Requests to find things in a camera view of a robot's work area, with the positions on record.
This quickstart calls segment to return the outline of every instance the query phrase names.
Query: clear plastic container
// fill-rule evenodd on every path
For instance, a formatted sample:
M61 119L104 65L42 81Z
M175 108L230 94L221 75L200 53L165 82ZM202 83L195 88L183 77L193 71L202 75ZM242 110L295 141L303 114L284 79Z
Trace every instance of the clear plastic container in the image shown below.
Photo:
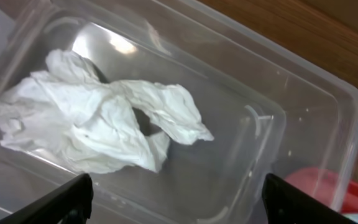
M341 207L358 153L358 90L348 83L193 0L39 0L17 23L0 94L44 69L51 50L72 49L106 82L183 85L216 138L173 143L159 174L91 174L90 223L263 223L265 174L303 167L321 180L339 174L329 206ZM43 149L0 146L0 218L75 175Z

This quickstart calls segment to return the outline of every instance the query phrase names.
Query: wooden surface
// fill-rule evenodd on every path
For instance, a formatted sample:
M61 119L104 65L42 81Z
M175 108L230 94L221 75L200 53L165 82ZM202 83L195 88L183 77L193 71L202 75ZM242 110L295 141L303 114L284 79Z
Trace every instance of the wooden surface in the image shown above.
M28 1L0 0L0 8L16 18ZM358 88L358 1L200 1Z

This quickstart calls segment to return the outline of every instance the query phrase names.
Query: dark object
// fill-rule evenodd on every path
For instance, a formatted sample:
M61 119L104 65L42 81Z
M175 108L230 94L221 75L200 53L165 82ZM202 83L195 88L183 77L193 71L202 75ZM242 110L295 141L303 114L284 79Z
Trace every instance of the dark object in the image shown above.
M285 176L285 181L302 192L311 195L314 186L319 183L321 187L314 198L327 205L331 202L331 196L335 193L336 183L339 181L337 173L330 170L321 170L317 167L304 167L298 169L290 175ZM358 183L350 181L347 186L347 192L343 200L341 213L358 213Z
M273 174L266 175L262 200L269 224L355 224Z
M93 188L89 174L81 174L0 224L84 224L91 218Z
M0 224L54 224L60 221L61 224L84 224L91 217L92 199L91 177L81 174L0 220ZM269 224L355 224L273 174L266 175L262 200Z

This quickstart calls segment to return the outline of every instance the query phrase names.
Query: red plastic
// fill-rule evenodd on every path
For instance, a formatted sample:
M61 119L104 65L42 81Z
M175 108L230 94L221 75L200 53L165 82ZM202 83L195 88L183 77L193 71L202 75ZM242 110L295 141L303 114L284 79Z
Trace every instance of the red plastic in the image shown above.
M337 178L338 175L335 172L310 167L289 175L285 180L329 206L332 202ZM341 213L358 213L358 183L350 182Z

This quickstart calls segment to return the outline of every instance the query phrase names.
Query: crumpled tissue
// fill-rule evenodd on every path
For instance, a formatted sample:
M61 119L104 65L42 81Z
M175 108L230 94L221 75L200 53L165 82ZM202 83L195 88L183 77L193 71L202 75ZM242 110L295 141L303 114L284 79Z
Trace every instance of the crumpled tissue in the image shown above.
M101 83L91 62L53 50L48 71L32 72L0 96L0 145L46 149L74 171L108 173L124 166L158 172L171 137L180 144L214 138L190 93L142 80ZM163 131L144 136L132 108Z

